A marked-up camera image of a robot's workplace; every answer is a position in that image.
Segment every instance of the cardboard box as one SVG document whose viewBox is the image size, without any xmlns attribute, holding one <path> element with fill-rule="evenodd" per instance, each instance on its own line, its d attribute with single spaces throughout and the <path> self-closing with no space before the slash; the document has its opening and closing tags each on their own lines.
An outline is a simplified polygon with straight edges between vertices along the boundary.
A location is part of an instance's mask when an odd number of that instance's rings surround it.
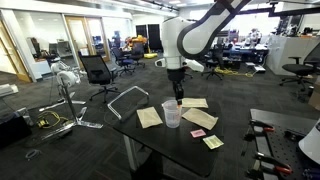
<svg viewBox="0 0 320 180">
<path fill-rule="evenodd" d="M 320 82 L 313 85 L 313 93 L 309 99 L 309 104 L 320 111 Z"/>
</svg>

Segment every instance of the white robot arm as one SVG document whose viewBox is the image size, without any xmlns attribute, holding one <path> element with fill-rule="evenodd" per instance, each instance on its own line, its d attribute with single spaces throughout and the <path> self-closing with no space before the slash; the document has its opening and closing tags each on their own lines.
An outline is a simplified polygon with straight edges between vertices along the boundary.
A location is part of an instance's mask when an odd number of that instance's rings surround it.
<svg viewBox="0 0 320 180">
<path fill-rule="evenodd" d="M 56 75 L 59 85 L 71 87 L 81 82 L 80 75 L 82 73 L 79 71 L 79 68 L 71 68 L 60 59 L 51 65 L 51 72 Z"/>
<path fill-rule="evenodd" d="M 173 82 L 178 105 L 182 104 L 185 68 L 202 72 L 204 67 L 195 61 L 206 54 L 217 34 L 238 14 L 250 0 L 216 0 L 210 10 L 197 22 L 181 17 L 168 19 L 162 24 L 164 58 L 155 62 L 166 67 Z"/>
</svg>

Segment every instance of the paper sheet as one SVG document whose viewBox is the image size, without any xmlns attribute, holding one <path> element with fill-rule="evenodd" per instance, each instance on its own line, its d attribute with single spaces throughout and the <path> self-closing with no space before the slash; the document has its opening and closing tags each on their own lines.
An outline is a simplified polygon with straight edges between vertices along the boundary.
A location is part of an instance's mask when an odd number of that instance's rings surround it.
<svg viewBox="0 0 320 180">
<path fill-rule="evenodd" d="M 155 126 L 163 123 L 154 107 L 139 109 L 137 110 L 137 113 L 142 128 L 148 128 L 150 126 Z"/>
<path fill-rule="evenodd" d="M 190 108 L 186 113 L 182 115 L 182 117 L 208 130 L 211 130 L 218 121 L 217 117 L 213 117 L 195 108 Z"/>
<path fill-rule="evenodd" d="M 183 98 L 182 107 L 202 107 L 208 108 L 206 99 L 204 98 Z"/>
<path fill-rule="evenodd" d="M 223 142 L 215 135 L 203 138 L 203 141 L 208 145 L 210 149 L 214 149 L 223 145 Z"/>
</svg>

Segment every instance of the yellow cable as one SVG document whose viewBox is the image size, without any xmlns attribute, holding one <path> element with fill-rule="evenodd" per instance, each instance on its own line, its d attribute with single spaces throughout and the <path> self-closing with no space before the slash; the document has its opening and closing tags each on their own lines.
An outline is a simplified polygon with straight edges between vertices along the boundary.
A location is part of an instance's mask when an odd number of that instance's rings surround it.
<svg viewBox="0 0 320 180">
<path fill-rule="evenodd" d="M 247 76 L 247 77 L 253 77 L 253 75 L 255 74 L 255 73 L 253 73 L 253 74 L 251 74 L 251 73 L 241 74 L 241 73 L 239 73 L 237 71 L 232 71 L 230 69 L 220 69 L 220 67 L 216 67 L 214 69 L 214 71 L 217 72 L 217 73 L 220 73 L 220 74 L 224 74 L 224 75 L 237 75 L 237 76 Z"/>
<path fill-rule="evenodd" d="M 47 115 L 52 115 L 53 117 L 55 117 L 57 119 L 57 121 L 53 125 L 50 125 L 50 126 L 47 126 L 47 127 L 42 127 L 42 128 L 46 128 L 46 129 L 52 128 L 53 126 L 56 126 L 61 121 L 61 119 L 64 119 L 66 121 L 71 121 L 68 118 L 60 117 L 59 114 L 54 112 L 54 111 L 44 111 L 44 112 L 42 112 L 41 114 L 38 115 L 38 119 L 44 118 L 44 116 L 47 116 Z"/>
</svg>

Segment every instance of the window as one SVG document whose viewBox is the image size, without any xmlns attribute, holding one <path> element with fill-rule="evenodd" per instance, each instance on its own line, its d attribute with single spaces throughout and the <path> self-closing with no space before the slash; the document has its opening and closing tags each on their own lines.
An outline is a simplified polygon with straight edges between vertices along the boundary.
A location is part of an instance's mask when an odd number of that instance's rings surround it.
<svg viewBox="0 0 320 180">
<path fill-rule="evenodd" d="M 112 37 L 115 36 L 115 32 L 119 31 L 121 46 L 124 45 L 124 41 L 127 37 L 132 36 L 132 24 L 130 19 L 120 19 L 120 18 L 102 18 L 105 34 L 107 39 L 111 42 Z"/>
<path fill-rule="evenodd" d="M 14 11 L 35 61 L 45 61 L 44 51 L 58 53 L 67 64 L 76 65 L 60 14 Z"/>
</svg>

